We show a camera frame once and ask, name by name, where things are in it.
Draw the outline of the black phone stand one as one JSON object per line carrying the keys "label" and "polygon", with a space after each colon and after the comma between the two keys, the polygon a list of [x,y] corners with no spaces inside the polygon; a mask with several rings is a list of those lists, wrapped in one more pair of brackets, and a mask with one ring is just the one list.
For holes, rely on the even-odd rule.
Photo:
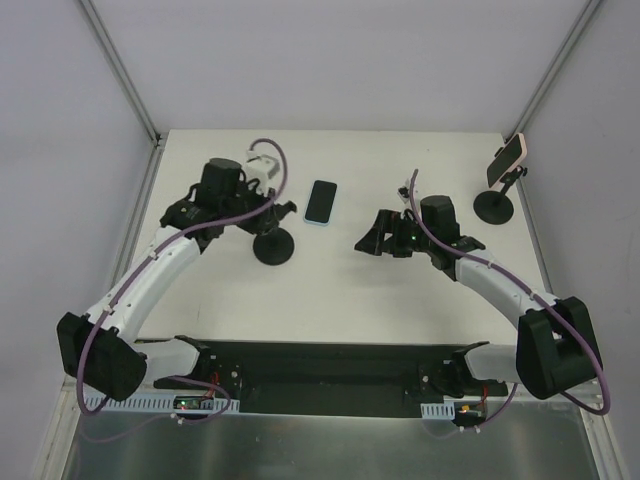
{"label": "black phone stand one", "polygon": [[295,250],[293,236],[278,223],[278,227],[265,235],[255,235],[253,253],[258,261],[268,266],[279,266],[290,260]]}

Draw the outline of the blue case phone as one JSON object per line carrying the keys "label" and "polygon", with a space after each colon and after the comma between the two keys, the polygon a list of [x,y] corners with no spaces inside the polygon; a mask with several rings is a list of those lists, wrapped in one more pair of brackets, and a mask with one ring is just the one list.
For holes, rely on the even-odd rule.
{"label": "blue case phone", "polygon": [[325,180],[315,180],[304,213],[304,221],[325,226],[329,223],[338,185]]}

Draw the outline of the black phone stand two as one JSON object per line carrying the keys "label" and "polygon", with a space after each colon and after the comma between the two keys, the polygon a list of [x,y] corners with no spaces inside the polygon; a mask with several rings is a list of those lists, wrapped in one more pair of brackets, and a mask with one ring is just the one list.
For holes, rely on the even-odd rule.
{"label": "black phone stand two", "polygon": [[503,176],[500,180],[502,188],[499,191],[487,190],[477,195],[473,203],[477,217],[490,225],[504,225],[510,221],[514,215],[514,206],[507,192],[527,173],[526,167],[518,166]]}

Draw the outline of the pink case phone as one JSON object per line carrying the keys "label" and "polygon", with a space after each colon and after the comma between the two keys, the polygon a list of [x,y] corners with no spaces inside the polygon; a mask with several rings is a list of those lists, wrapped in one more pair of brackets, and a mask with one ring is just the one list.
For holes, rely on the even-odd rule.
{"label": "pink case phone", "polygon": [[499,149],[486,171],[487,186],[494,189],[503,177],[519,166],[528,154],[525,136],[516,133]]}

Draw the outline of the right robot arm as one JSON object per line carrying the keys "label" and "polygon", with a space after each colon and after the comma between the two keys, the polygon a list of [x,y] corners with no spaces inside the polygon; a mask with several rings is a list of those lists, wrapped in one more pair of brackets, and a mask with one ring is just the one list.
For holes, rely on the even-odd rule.
{"label": "right robot arm", "polygon": [[481,341],[455,351],[445,374],[453,395],[473,394],[485,381],[507,381],[547,399],[602,374],[589,311],[581,300],[536,292],[496,262],[481,242],[461,234],[449,197],[425,197],[419,208],[379,210],[355,250],[395,258],[428,255],[435,269],[481,296],[517,333],[513,347]]}

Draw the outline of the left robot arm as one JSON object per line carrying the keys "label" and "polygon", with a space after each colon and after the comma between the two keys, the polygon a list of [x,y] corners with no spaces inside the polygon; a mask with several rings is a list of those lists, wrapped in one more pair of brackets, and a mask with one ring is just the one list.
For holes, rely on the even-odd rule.
{"label": "left robot arm", "polygon": [[254,151],[243,164],[210,159],[200,181],[167,208],[151,243],[119,282],[86,313],[68,312],[58,322],[64,371],[116,401],[173,376],[188,388],[204,387],[212,369],[206,345],[184,335],[138,344],[138,334],[173,281],[225,227],[264,237],[296,211],[293,202],[276,201],[283,188],[274,180],[287,174],[286,162]]}

